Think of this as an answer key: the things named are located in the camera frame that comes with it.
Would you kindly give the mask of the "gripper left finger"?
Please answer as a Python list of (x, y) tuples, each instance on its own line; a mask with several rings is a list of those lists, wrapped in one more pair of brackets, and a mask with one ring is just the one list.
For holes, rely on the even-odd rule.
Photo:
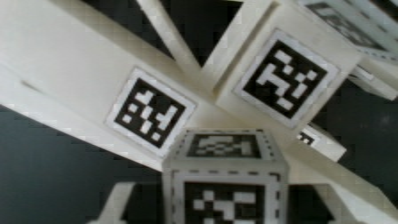
[(162, 224), (160, 185), (119, 182), (98, 218), (87, 224)]

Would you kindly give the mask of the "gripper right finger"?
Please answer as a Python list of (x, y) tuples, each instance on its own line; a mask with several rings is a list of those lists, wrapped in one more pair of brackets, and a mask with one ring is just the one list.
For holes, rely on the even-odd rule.
[(288, 224), (356, 224), (356, 218), (327, 184), (290, 186)]

